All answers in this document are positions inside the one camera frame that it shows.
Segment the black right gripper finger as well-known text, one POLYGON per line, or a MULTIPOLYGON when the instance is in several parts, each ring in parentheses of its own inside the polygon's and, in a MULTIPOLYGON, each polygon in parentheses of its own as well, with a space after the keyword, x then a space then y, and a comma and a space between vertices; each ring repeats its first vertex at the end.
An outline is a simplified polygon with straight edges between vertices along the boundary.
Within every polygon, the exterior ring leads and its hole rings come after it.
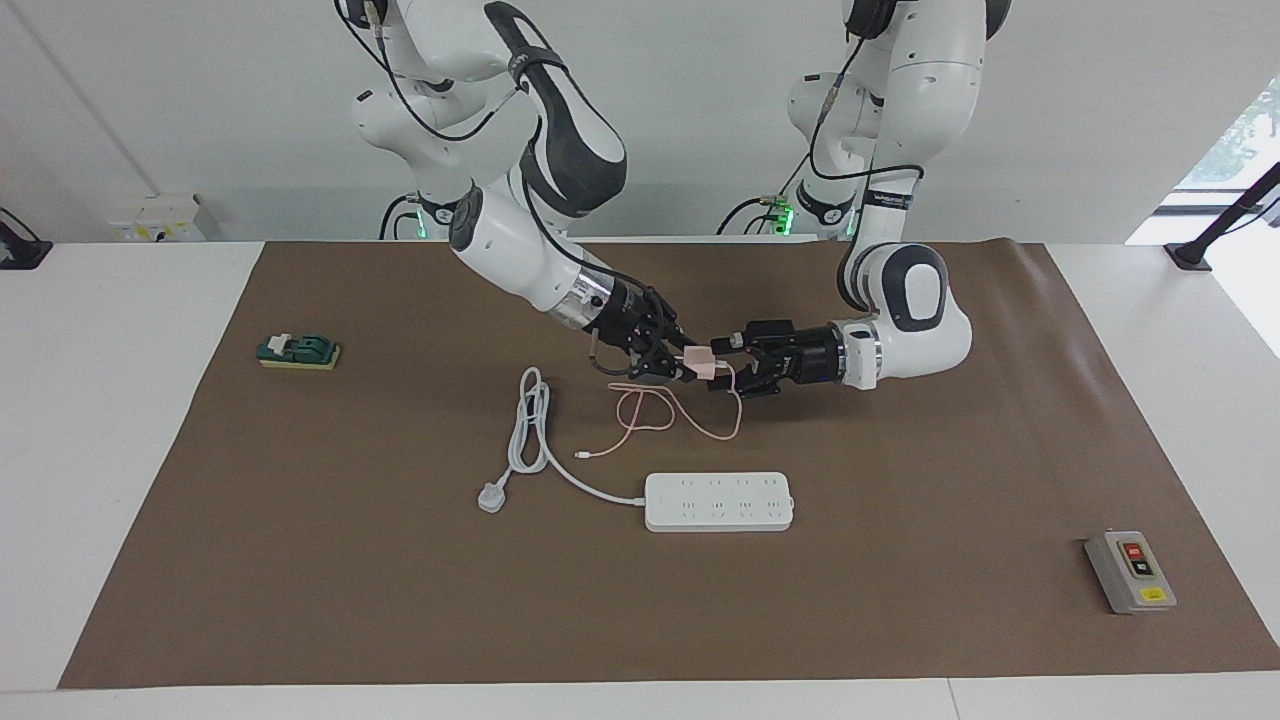
POLYGON ((680 355, 667 348, 655 348, 648 355, 632 354, 626 377, 643 386, 667 386, 673 382, 694 382, 698 374, 684 364, 680 355))
POLYGON ((654 327, 654 336, 684 350, 689 345, 699 345, 678 323, 676 310, 666 301, 658 290, 644 290, 645 318, 654 327))

